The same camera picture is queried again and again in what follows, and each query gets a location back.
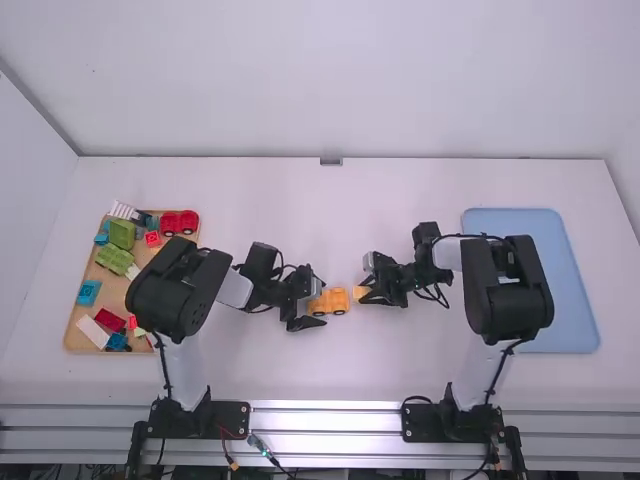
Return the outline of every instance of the blue mat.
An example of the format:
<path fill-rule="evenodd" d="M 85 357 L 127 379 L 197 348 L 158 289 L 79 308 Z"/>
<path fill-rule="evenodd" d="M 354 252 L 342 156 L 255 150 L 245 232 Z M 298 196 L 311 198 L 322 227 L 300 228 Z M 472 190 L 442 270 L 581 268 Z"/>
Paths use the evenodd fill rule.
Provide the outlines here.
<path fill-rule="evenodd" d="M 562 217 L 541 208 L 471 208 L 462 216 L 464 233 L 485 232 L 504 237 L 528 234 L 538 249 L 553 302 L 555 317 L 520 352 L 593 353 L 600 345 L 587 292 L 584 289 Z"/>

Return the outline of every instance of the connector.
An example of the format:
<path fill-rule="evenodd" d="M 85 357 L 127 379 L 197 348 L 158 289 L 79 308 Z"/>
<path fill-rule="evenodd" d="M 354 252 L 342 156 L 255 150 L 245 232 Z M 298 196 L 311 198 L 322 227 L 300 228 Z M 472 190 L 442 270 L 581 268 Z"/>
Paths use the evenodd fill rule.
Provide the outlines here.
<path fill-rule="evenodd" d="M 269 461 L 273 459 L 273 453 L 271 453 L 269 447 L 253 433 L 247 437 L 247 443 L 260 450 L 260 454 Z"/>
<path fill-rule="evenodd" d="M 237 471 L 240 468 L 240 465 L 238 465 L 235 462 L 235 460 L 233 458 L 231 458 L 230 455 L 225 453 L 224 458 L 227 460 L 227 463 L 229 464 L 229 468 L 231 470 L 233 470 L 234 472 Z"/>

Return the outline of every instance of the yellow toy car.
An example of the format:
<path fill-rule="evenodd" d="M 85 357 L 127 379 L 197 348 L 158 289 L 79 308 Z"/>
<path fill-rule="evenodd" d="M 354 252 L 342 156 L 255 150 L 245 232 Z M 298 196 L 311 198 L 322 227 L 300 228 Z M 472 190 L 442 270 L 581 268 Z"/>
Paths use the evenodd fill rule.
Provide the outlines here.
<path fill-rule="evenodd" d="M 307 303 L 307 313 L 314 317 L 321 317 L 329 313 L 344 315 L 349 311 L 349 294 L 346 288 L 331 288 L 325 290 L 318 298 Z"/>

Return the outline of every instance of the white lego brick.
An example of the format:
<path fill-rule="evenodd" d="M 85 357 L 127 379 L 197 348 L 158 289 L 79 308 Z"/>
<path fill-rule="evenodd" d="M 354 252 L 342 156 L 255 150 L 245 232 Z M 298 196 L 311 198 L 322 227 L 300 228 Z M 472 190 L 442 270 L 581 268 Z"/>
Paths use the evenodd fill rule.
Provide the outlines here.
<path fill-rule="evenodd" d="M 140 268 L 135 263 L 132 263 L 124 275 L 129 279 L 130 282 L 133 282 L 133 279 L 136 278 L 139 273 Z"/>
<path fill-rule="evenodd" d="M 93 318 L 89 315 L 83 315 L 80 320 L 76 322 L 76 325 L 82 333 L 84 333 L 93 344 L 100 350 L 103 350 L 107 346 L 109 341 L 109 334 L 102 330 Z"/>
<path fill-rule="evenodd" d="M 111 210 L 109 210 L 109 215 L 112 217 L 123 218 L 125 220 L 130 220 L 134 213 L 137 213 L 134 207 L 126 203 L 121 203 L 118 200 L 113 201 Z"/>

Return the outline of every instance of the lego brick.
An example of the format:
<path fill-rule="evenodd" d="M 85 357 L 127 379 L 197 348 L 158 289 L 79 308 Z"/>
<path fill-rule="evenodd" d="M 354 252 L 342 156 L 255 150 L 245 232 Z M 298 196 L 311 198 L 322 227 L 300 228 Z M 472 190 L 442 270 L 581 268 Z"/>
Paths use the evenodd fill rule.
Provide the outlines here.
<path fill-rule="evenodd" d="M 107 342 L 107 347 L 112 350 L 120 351 L 124 350 L 127 346 L 127 337 L 119 333 L 112 333 Z"/>
<path fill-rule="evenodd" d="M 136 226 L 129 220 L 116 219 L 109 227 L 109 243 L 123 250 L 131 250 L 136 239 Z"/>
<path fill-rule="evenodd" d="M 107 243 L 109 243 L 109 235 L 107 235 L 106 233 L 99 233 L 95 236 L 93 241 L 97 245 L 106 245 Z"/>
<path fill-rule="evenodd" d="M 100 325 L 108 328 L 113 332 L 119 332 L 123 328 L 125 328 L 127 322 L 125 322 L 122 318 L 114 315 L 109 310 L 101 308 L 95 318 L 96 322 Z"/>
<path fill-rule="evenodd" d="M 76 303 L 85 307 L 93 307 L 96 297 L 98 296 L 98 292 L 100 291 L 100 287 L 102 287 L 102 282 L 98 282 L 97 280 L 85 280 L 78 292 Z"/>
<path fill-rule="evenodd" d="M 133 223 L 140 225 L 141 227 L 145 225 L 147 218 L 150 216 L 147 212 L 137 210 L 131 205 L 119 202 L 118 200 L 113 201 L 111 210 L 109 210 L 107 215 L 122 218 L 124 220 L 131 220 Z"/>
<path fill-rule="evenodd" d="M 84 333 L 93 344 L 100 350 L 104 349 L 109 342 L 109 334 L 105 332 L 89 315 L 83 315 L 76 322 L 76 326 Z"/>
<path fill-rule="evenodd" d="M 133 255 L 112 243 L 107 243 L 96 253 L 94 261 L 101 267 L 108 268 L 116 275 L 124 275 L 133 263 Z"/>
<path fill-rule="evenodd" d="M 162 239 L 157 231 L 145 233 L 144 239 L 147 241 L 147 246 L 149 248 L 159 247 L 162 245 Z"/>
<path fill-rule="evenodd" d="M 136 278 L 139 273 L 140 267 L 138 267 L 135 263 L 132 263 L 131 265 L 129 265 L 127 273 L 125 273 L 124 275 L 129 279 L 130 282 L 133 282 L 133 279 Z"/>
<path fill-rule="evenodd" d="M 154 230 L 158 230 L 160 228 L 160 217 L 154 215 L 149 216 L 146 221 L 147 230 L 153 232 Z"/>

